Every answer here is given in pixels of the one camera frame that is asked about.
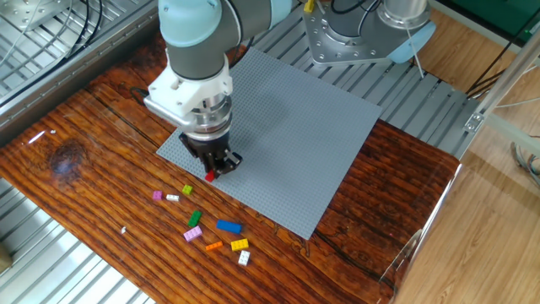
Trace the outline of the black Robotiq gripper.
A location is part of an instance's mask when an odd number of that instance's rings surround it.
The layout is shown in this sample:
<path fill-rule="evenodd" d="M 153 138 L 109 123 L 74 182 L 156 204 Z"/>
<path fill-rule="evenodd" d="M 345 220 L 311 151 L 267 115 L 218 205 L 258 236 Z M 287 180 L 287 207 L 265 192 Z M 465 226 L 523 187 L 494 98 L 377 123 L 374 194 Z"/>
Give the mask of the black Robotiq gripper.
<path fill-rule="evenodd" d="M 242 157 L 230 151 L 230 134 L 211 140 L 196 140 L 181 133 L 179 140 L 184 144 L 187 151 L 199 158 L 204 166 L 206 176 L 218 177 L 219 174 L 228 174 L 234 171 L 243 161 Z"/>

